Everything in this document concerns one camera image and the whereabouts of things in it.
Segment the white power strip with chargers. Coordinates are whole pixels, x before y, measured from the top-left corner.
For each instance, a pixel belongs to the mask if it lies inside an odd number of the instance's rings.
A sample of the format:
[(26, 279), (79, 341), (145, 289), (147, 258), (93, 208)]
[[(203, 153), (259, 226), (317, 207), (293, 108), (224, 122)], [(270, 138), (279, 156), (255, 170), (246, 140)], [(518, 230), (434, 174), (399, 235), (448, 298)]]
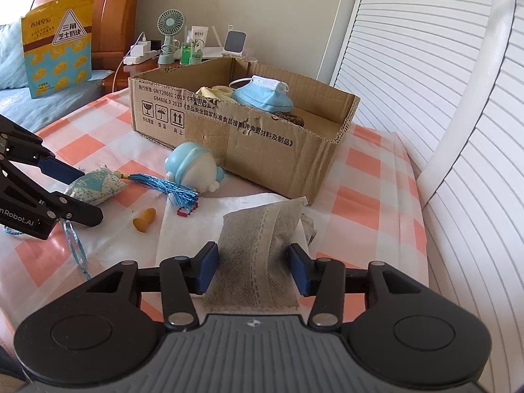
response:
[(130, 51), (123, 58), (123, 63), (133, 66), (152, 60), (160, 54), (159, 44), (159, 40), (138, 41), (135, 45), (131, 45)]

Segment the wooden nightstand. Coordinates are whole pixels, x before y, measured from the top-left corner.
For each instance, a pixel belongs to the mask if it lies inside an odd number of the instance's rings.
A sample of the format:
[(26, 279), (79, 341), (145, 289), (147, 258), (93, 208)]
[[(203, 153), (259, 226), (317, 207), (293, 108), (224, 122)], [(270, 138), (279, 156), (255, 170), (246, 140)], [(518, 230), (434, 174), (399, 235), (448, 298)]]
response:
[(157, 63), (157, 58), (148, 60), (139, 65), (127, 66), (122, 65), (116, 72), (110, 74), (102, 80), (102, 86), (106, 93), (111, 93), (119, 91), (128, 87), (128, 78), (130, 76), (135, 76), (159, 67), (175, 67), (179, 66), (179, 61), (176, 60), (173, 64), (170, 65), (159, 65)]

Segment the blue surgical face mask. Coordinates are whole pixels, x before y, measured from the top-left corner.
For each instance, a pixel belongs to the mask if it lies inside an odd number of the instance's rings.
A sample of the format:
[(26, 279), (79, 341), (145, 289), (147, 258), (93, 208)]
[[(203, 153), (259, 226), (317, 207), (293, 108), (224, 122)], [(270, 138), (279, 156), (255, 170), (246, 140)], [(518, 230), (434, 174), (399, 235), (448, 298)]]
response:
[(230, 82), (233, 89), (231, 98), (242, 105), (252, 106), (267, 113), (289, 113), (295, 107), (288, 96), (289, 86), (273, 78), (252, 75), (250, 78), (241, 78)]

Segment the blue-tasselled floral sachet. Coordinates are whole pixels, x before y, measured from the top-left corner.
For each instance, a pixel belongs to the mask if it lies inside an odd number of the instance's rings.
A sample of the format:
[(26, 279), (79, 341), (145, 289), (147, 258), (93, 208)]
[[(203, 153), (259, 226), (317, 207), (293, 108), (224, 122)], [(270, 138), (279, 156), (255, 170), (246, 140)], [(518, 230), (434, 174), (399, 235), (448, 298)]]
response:
[(198, 192), (194, 189), (151, 175), (112, 171), (107, 166), (100, 166), (80, 176), (66, 188), (65, 194), (98, 206), (109, 198), (115, 197), (131, 183), (167, 195), (171, 204), (179, 208), (193, 209), (198, 202)]

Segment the white wifi router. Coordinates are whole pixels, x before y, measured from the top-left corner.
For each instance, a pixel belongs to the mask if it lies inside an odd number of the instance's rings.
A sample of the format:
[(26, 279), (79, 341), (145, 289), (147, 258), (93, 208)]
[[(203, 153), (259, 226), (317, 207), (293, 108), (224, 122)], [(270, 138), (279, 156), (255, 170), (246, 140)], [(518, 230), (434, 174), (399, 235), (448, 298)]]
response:
[(202, 50), (202, 58), (204, 60), (213, 60), (213, 59), (222, 58), (224, 56), (223, 54), (224, 47), (217, 33), (216, 27), (212, 26), (211, 31), (213, 33), (213, 36), (215, 37), (215, 40), (217, 41), (217, 46), (205, 45), (205, 47)]

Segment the white louvered closet doors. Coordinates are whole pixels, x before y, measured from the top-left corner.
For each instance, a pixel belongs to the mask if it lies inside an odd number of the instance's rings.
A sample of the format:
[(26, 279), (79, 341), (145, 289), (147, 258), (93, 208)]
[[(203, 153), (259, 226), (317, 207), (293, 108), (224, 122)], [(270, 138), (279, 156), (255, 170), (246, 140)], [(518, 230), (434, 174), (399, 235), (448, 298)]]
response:
[(523, 0), (340, 0), (333, 86), (397, 133), (414, 169), (433, 290), (489, 328), (481, 377), (523, 387)]

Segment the green desk fan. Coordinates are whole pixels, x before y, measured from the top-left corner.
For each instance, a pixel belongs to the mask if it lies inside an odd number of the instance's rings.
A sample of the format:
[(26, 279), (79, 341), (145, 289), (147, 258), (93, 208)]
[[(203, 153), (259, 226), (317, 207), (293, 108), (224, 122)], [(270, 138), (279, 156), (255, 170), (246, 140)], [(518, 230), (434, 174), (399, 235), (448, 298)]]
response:
[(163, 35), (163, 44), (158, 57), (159, 65), (171, 65), (175, 60), (175, 52), (180, 47), (175, 38), (186, 24), (183, 13), (176, 9), (164, 11), (157, 20), (157, 28)]

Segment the green bottle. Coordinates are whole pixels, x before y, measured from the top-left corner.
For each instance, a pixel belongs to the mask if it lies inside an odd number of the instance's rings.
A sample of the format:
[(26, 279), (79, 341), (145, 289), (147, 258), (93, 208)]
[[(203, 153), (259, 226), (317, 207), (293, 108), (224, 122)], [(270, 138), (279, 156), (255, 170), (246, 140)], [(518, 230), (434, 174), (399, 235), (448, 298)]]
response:
[(192, 45), (193, 45), (192, 32), (188, 31), (186, 34), (186, 39), (180, 48), (179, 62), (183, 66), (189, 65), (191, 62)]

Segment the brown cardboard box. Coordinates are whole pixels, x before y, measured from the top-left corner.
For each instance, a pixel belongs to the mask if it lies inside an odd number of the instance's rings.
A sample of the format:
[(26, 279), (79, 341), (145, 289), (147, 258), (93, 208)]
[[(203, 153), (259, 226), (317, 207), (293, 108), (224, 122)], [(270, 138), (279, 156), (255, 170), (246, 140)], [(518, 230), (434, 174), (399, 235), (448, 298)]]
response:
[[(197, 93), (254, 75), (288, 84), (293, 113), (303, 125)], [(224, 170), (309, 202), (319, 194), (360, 102), (312, 78), (231, 58), (159, 67), (128, 83), (133, 130), (170, 148), (185, 142), (203, 145)]]

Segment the yellow blue snack bag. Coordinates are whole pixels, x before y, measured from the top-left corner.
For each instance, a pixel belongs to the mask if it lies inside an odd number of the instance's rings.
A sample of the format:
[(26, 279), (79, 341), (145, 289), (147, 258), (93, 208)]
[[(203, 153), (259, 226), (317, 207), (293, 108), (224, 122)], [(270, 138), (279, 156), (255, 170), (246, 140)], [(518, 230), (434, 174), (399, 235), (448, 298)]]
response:
[(33, 99), (91, 78), (94, 0), (52, 0), (21, 18), (28, 87)]

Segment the phone stand with grey screen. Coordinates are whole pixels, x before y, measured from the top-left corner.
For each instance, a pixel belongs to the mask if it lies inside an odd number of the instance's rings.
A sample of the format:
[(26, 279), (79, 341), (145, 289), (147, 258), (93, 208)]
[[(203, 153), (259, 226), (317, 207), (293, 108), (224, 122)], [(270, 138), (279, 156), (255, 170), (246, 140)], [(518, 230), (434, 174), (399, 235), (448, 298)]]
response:
[(231, 57), (242, 57), (247, 40), (243, 31), (229, 30), (223, 46), (223, 54)]

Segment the small orange rubber piece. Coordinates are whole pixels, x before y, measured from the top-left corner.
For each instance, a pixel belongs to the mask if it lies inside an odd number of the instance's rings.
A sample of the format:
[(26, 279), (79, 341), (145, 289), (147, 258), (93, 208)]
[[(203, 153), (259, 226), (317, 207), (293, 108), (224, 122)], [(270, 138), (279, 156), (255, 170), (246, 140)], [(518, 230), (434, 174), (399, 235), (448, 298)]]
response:
[(156, 219), (156, 209), (148, 208), (141, 211), (133, 218), (132, 224), (134, 228), (140, 233), (145, 233), (153, 221)]

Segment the white cloth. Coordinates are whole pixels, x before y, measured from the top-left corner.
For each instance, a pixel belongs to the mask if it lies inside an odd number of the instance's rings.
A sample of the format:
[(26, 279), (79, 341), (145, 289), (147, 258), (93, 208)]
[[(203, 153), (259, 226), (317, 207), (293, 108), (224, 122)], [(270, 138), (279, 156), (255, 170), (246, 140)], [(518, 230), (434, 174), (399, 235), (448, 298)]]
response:
[(234, 198), (201, 198), (191, 215), (165, 209), (156, 262), (171, 257), (194, 257), (204, 245), (218, 246), (223, 273), (262, 276), (272, 267), (282, 269), (283, 253), (297, 243), (304, 251), (315, 234), (304, 221), (307, 200), (289, 200), (277, 194)]

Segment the pale green tube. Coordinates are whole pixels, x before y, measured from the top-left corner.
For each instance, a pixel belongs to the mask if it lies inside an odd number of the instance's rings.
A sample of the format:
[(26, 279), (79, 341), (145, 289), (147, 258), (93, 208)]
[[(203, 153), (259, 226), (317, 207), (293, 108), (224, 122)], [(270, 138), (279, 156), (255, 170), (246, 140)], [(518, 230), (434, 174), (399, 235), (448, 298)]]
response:
[(191, 51), (190, 51), (190, 64), (197, 65), (202, 62), (203, 49), (205, 47), (204, 41), (197, 38), (192, 41)]

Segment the white cream tube box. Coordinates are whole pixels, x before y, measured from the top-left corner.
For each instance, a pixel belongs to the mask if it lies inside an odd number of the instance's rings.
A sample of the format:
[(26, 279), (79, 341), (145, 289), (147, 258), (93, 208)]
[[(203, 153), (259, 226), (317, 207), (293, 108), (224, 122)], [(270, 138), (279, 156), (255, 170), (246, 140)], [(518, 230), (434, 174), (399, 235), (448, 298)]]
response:
[(192, 42), (199, 48), (204, 48), (207, 42), (209, 28), (205, 26), (192, 26), (191, 39)]

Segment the blue white round plush toy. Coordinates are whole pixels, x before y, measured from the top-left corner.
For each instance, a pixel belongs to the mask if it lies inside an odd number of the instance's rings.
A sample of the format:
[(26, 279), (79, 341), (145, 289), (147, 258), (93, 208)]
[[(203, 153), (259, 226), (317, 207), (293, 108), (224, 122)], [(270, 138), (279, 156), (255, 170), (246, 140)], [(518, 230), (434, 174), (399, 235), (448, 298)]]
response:
[(178, 145), (166, 158), (164, 166), (167, 180), (199, 194), (214, 193), (225, 175), (211, 151), (195, 142)]

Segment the grey fabric pouch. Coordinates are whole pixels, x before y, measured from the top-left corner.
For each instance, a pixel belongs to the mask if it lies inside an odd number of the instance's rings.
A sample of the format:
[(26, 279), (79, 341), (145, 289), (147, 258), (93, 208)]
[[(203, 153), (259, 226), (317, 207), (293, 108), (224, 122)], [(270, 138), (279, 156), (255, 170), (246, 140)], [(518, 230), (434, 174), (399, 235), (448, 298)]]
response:
[(223, 217), (219, 263), (202, 307), (208, 313), (288, 313), (299, 299), (286, 263), (307, 205), (305, 198), (284, 200)]

